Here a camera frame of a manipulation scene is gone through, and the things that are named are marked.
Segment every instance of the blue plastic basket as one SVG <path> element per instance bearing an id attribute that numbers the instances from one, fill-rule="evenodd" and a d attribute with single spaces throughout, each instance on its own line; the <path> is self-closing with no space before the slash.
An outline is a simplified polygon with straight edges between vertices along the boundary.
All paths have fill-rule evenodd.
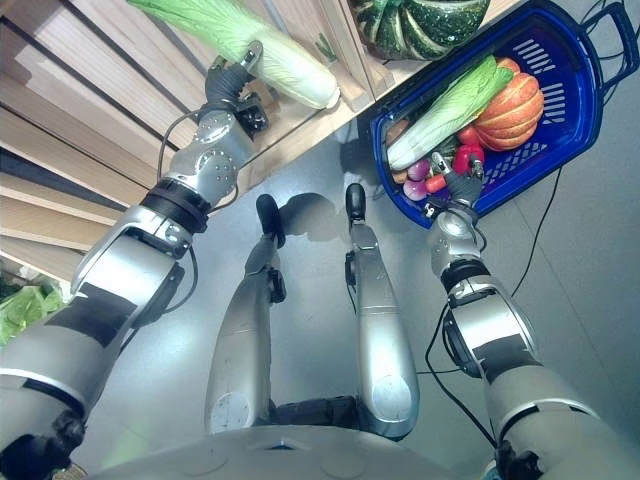
<path id="1" fill-rule="evenodd" d="M 610 15 L 620 34 L 625 67 L 603 80 L 589 26 Z M 535 76 L 544 93 L 544 113 L 533 137 L 517 150 L 487 152 L 483 191 L 476 204 L 480 216 L 522 192 L 587 150 L 598 138 L 603 98 L 640 66 L 633 27 L 621 3 L 608 5 L 583 24 L 547 0 L 531 0 L 444 61 L 427 66 L 376 110 L 370 121 L 378 174 L 396 206 L 425 228 L 428 198 L 409 200 L 390 174 L 385 135 L 398 120 L 424 108 L 457 77 L 486 55 L 513 58 Z M 438 196 L 448 196 L 445 189 Z"/>

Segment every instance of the basket handle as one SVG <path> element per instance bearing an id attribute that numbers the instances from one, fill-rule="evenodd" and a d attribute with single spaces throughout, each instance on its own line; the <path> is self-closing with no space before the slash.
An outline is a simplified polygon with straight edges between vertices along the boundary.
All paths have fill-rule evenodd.
<path id="1" fill-rule="evenodd" d="M 622 40 L 622 55 L 624 58 L 624 68 L 618 72 L 615 76 L 607 80 L 600 87 L 600 94 L 604 97 L 607 92 L 619 83 L 623 78 L 628 77 L 640 67 L 640 52 L 638 51 L 638 41 L 636 40 L 636 34 L 633 31 L 631 20 L 624 8 L 624 5 L 620 2 L 610 3 L 599 12 L 592 15 L 587 21 L 582 23 L 582 28 L 587 34 L 589 27 L 595 25 L 605 15 L 610 15 L 613 23 L 620 34 Z"/>

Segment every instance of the concrete floor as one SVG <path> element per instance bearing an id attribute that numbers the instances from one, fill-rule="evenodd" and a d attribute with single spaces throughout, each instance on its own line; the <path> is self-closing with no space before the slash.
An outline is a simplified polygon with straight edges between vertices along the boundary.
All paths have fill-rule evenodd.
<path id="1" fill-rule="evenodd" d="M 583 2 L 562 2 L 577 17 Z M 627 2 L 634 18 L 640 6 Z M 517 300 L 537 333 L 542 360 L 568 378 L 622 434 L 640 441 L 637 237 L 640 74 L 623 82 L 605 110 L 600 138 L 570 162 Z M 140 331 L 116 365 L 75 460 L 90 472 L 202 435 L 209 364 L 220 322 L 260 228 L 255 199 L 273 195 L 288 221 L 280 250 L 288 298 L 271 310 L 272 393 L 277 404 L 353 394 L 355 319 L 344 285 L 349 249 L 344 191 L 360 181 L 402 306 L 416 367 L 444 302 L 430 272 L 426 231 L 381 193 L 369 149 L 328 138 L 223 210 L 197 237 L 200 282 L 180 310 Z M 507 288 L 521 275 L 553 178 L 481 221 L 485 258 Z M 184 281 L 186 291 L 190 278 Z M 438 369 L 451 364 L 440 345 Z M 336 376 L 331 372 L 339 371 Z M 446 384 L 487 424 L 481 384 L 463 374 Z M 420 376 L 419 423 L 403 443 L 465 478 L 477 478 L 490 447 L 473 425 Z"/>

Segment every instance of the black cable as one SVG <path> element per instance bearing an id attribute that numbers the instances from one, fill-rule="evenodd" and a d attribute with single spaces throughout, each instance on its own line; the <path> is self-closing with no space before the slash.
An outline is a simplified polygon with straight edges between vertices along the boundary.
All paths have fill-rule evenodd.
<path id="1" fill-rule="evenodd" d="M 129 334 L 127 339 L 120 346 L 120 352 L 118 353 L 118 356 L 122 355 L 122 352 L 124 352 L 124 349 L 127 348 L 127 345 L 129 345 L 131 343 L 131 340 L 133 340 L 133 337 L 135 337 L 138 334 L 139 331 L 140 331 L 139 328 L 134 328 L 133 329 L 133 331 Z"/>
<path id="2" fill-rule="evenodd" d="M 480 230 L 478 227 L 475 227 L 476 232 L 478 233 L 478 235 L 480 235 L 480 238 L 482 238 L 482 247 L 480 248 L 480 253 L 484 252 L 484 250 L 487 248 L 487 237 L 486 235 L 482 232 L 482 230 Z"/>
<path id="3" fill-rule="evenodd" d="M 440 329 L 440 332 L 442 333 L 442 345 L 444 346 L 444 349 L 447 352 L 447 355 L 449 355 L 449 358 L 451 359 L 451 363 L 456 364 L 456 360 L 455 358 L 453 358 L 453 352 L 451 351 L 451 345 L 447 341 L 447 332 L 444 329 L 444 325 Z"/>
<path id="4" fill-rule="evenodd" d="M 538 223 L 538 228 L 536 228 L 536 234 L 533 237 L 533 243 L 531 244 L 531 252 L 529 253 L 529 260 L 527 261 L 527 266 L 520 277 L 520 280 L 516 284 L 516 287 L 513 289 L 513 293 L 511 296 L 513 297 L 516 293 L 518 293 L 518 289 L 524 282 L 527 273 L 529 273 L 529 268 L 531 267 L 531 261 L 533 260 L 533 254 L 535 253 L 536 244 L 538 243 L 538 236 L 540 235 L 540 230 L 542 229 L 542 224 L 544 223 L 544 219 L 547 218 L 547 214 L 549 213 L 549 209 L 551 208 L 551 204 L 553 203 L 553 199 L 556 197 L 556 192 L 558 191 L 558 182 L 560 180 L 560 174 L 562 173 L 562 168 L 558 169 L 558 175 L 556 175 L 556 180 L 553 184 L 553 190 L 551 191 L 551 196 L 549 197 L 549 201 L 547 202 L 547 206 L 544 209 L 544 213 L 542 214 L 542 218 L 540 219 L 540 223 Z"/>
<path id="5" fill-rule="evenodd" d="M 238 184 L 236 183 L 234 185 L 234 190 L 233 190 L 233 198 L 231 200 L 229 200 L 227 203 L 223 203 L 222 205 L 218 205 L 217 207 L 213 207 L 209 213 L 213 213 L 213 212 L 217 212 L 218 210 L 222 210 L 223 208 L 227 208 L 229 205 L 231 205 L 233 202 L 235 202 L 238 199 L 238 192 L 239 192 L 239 188 L 238 188 Z"/>
<path id="6" fill-rule="evenodd" d="M 351 306 L 353 307 L 353 313 L 357 313 L 356 311 L 356 302 L 353 300 L 353 295 L 351 294 L 350 285 L 345 281 L 345 285 L 347 286 L 347 293 L 349 294 L 349 300 L 351 300 Z"/>
<path id="7" fill-rule="evenodd" d="M 591 8 L 589 8 L 589 10 L 587 10 L 587 13 L 584 14 L 584 16 L 582 17 L 582 20 L 580 20 L 580 23 L 584 23 L 584 21 L 591 14 L 591 12 L 593 12 L 598 7 L 598 4 L 602 4 L 600 6 L 600 10 L 602 10 L 607 5 L 607 0 L 597 0 L 593 5 L 591 5 Z M 596 23 L 595 25 L 592 25 L 591 28 L 587 30 L 587 34 L 593 32 L 593 29 L 596 28 L 597 26 L 598 26 L 598 23 Z"/>
<path id="8" fill-rule="evenodd" d="M 442 311 L 440 312 L 440 317 L 438 318 L 438 323 L 436 324 L 436 329 L 433 332 L 433 336 L 431 337 L 431 341 L 429 342 L 429 346 L 427 347 L 427 351 L 424 354 L 424 360 L 427 363 L 427 367 L 429 368 L 429 373 L 431 373 L 431 375 L 433 376 L 434 380 L 436 381 L 436 383 L 438 384 L 440 389 L 444 392 L 444 394 L 447 397 L 449 397 L 449 399 L 453 403 L 455 403 L 458 406 L 458 408 L 460 408 L 460 410 L 462 410 L 467 417 L 469 417 L 469 420 L 471 420 L 473 422 L 473 424 L 478 428 L 478 430 L 480 430 L 480 433 L 482 433 L 482 435 L 487 439 L 487 441 L 491 444 L 491 446 L 493 448 L 496 448 L 497 445 L 496 445 L 496 441 L 493 439 L 493 436 L 487 431 L 486 428 L 484 428 L 482 423 L 480 423 L 480 421 L 476 418 L 476 416 L 473 413 L 471 413 L 471 411 L 466 407 L 466 405 L 464 403 L 462 403 L 458 399 L 458 397 L 456 397 L 453 393 L 451 393 L 447 389 L 447 387 L 444 386 L 444 384 L 442 383 L 442 381 L 438 377 L 438 372 L 436 372 L 433 369 L 433 367 L 431 366 L 431 362 L 429 361 L 429 354 L 431 353 L 431 350 L 433 349 L 434 343 L 436 343 L 436 338 L 438 338 L 438 330 L 442 326 L 442 321 L 444 319 L 444 314 L 445 314 L 448 306 L 449 305 L 447 303 L 445 303 L 444 307 L 442 307 Z"/>
<path id="9" fill-rule="evenodd" d="M 196 254 L 193 251 L 193 246 L 189 247 L 189 256 L 191 257 L 191 264 L 193 265 L 193 280 L 191 281 L 191 288 L 189 289 L 189 291 L 183 297 L 182 300 L 180 300 L 178 303 L 176 303 L 172 307 L 167 307 L 167 309 L 163 312 L 163 315 L 165 313 L 171 313 L 174 310 L 177 310 L 178 308 L 180 308 L 185 303 L 187 303 L 187 300 L 191 298 L 191 296 L 193 295 L 193 292 L 195 292 L 196 287 L 198 286 L 198 261 L 196 260 Z"/>
<path id="10" fill-rule="evenodd" d="M 442 373 L 456 373 L 456 372 L 461 372 L 462 369 L 461 368 L 452 368 L 451 370 L 435 370 L 433 373 L 435 373 L 436 375 L 440 375 Z M 433 375 L 430 371 L 426 370 L 424 372 L 416 372 L 416 375 Z"/>
<path id="11" fill-rule="evenodd" d="M 180 122 L 186 120 L 189 117 L 199 114 L 201 111 L 202 111 L 202 108 L 198 108 L 197 110 L 192 110 L 190 112 L 185 113 L 184 115 L 180 115 L 177 119 L 173 121 L 171 125 L 169 125 L 169 128 L 167 128 L 167 131 L 164 132 L 164 135 L 162 137 L 162 143 L 160 144 L 160 152 L 158 153 L 158 171 L 156 173 L 157 181 L 160 181 L 160 179 L 162 178 L 162 161 L 164 159 L 164 149 L 166 148 L 167 142 L 169 141 L 169 135 L 171 135 L 171 132 L 173 131 L 173 129 L 176 128 Z"/>

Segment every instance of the red bell pepper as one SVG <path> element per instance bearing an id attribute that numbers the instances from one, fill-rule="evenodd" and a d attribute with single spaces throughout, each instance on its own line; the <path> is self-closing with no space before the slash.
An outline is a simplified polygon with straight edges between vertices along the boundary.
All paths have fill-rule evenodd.
<path id="1" fill-rule="evenodd" d="M 473 125 L 467 125 L 457 136 L 463 145 L 480 145 L 480 136 Z"/>
<path id="2" fill-rule="evenodd" d="M 484 150 L 479 145 L 460 145 L 456 150 L 452 168 L 456 173 L 466 173 L 471 171 L 471 156 L 474 155 L 484 163 Z"/>

